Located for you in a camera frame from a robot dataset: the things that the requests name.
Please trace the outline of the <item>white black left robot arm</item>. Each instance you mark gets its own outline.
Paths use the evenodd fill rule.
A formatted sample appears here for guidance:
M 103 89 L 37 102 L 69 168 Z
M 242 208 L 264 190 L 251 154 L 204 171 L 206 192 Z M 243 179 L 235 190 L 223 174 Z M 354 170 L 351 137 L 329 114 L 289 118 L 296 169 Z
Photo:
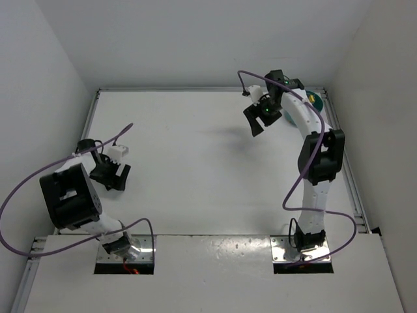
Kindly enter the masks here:
M 129 148 L 112 143 L 106 153 L 98 151 L 101 142 L 87 138 L 78 142 L 73 157 L 59 169 L 39 179 L 44 201 L 53 225 L 59 229 L 83 230 L 97 235 L 108 254 L 130 259 L 134 244 L 124 224 L 103 212 L 92 184 L 106 190 L 123 191 L 131 166 L 122 160 Z

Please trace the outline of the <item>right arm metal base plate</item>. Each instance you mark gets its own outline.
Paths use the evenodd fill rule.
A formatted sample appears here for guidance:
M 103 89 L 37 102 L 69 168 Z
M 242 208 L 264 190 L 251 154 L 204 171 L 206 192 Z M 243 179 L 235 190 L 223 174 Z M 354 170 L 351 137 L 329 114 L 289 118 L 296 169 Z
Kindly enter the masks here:
M 324 240 L 322 246 L 315 245 L 314 248 L 302 250 L 299 252 L 293 248 L 289 243 L 288 236 L 271 236 L 270 246 L 272 253 L 272 263 L 274 265 L 287 265 L 296 262 L 308 262 L 314 260 L 315 262 L 331 262 L 331 257 L 328 255 L 330 249 L 327 240 Z

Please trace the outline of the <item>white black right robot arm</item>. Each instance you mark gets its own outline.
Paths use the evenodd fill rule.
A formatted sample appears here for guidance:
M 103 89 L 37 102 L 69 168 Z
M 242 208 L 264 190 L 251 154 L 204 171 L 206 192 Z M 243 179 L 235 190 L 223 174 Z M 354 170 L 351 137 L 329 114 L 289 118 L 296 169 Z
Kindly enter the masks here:
M 322 246 L 326 237 L 324 212 L 330 185 L 343 162 L 345 135 L 332 129 L 313 106 L 300 80 L 287 79 L 281 70 L 273 70 L 262 78 L 267 91 L 258 85 L 242 88 L 252 104 L 244 110 L 253 136 L 287 113 L 301 134 L 302 145 L 295 185 L 303 185 L 300 216 L 292 220 L 295 231 L 289 233 L 290 246 L 298 252 Z

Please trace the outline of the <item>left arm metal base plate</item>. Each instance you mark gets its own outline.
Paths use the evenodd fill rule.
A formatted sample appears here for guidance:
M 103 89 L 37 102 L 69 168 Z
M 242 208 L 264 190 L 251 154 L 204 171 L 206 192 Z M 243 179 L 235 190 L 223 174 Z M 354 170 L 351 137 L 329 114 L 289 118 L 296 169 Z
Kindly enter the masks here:
M 152 247 L 150 235 L 133 235 L 132 246 L 128 250 L 126 262 L 129 264 L 150 265 L 153 264 L 153 252 L 156 247 Z M 108 254 L 102 246 L 98 247 L 96 255 L 97 264 L 122 264 L 123 257 L 116 254 Z

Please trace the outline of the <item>teal divided round container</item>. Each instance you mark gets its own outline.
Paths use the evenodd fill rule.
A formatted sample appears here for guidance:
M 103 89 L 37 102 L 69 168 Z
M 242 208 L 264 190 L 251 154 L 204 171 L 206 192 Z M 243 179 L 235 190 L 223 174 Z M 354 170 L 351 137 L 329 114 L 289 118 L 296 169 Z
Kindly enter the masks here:
M 315 102 L 314 103 L 311 103 L 312 105 L 313 105 L 313 107 L 318 111 L 318 112 L 322 112 L 322 110 L 323 110 L 323 108 L 324 108 L 324 103 L 323 103 L 323 100 L 322 100 L 322 98 L 321 98 L 321 96 L 320 96 L 320 94 L 318 94 L 318 93 L 315 93 L 315 92 L 313 92 L 313 91 L 310 91 L 310 90 L 306 90 L 306 94 L 307 94 L 307 96 L 309 96 L 309 95 L 313 95 L 314 97 L 315 97 Z M 286 119 L 286 121 L 288 122 L 288 123 L 290 123 L 291 125 L 293 125 L 294 127 L 296 126 L 296 124 L 295 124 L 295 122 L 293 121 L 293 119 L 292 119 L 292 117 L 287 113 L 287 112 L 284 112 L 284 118 Z

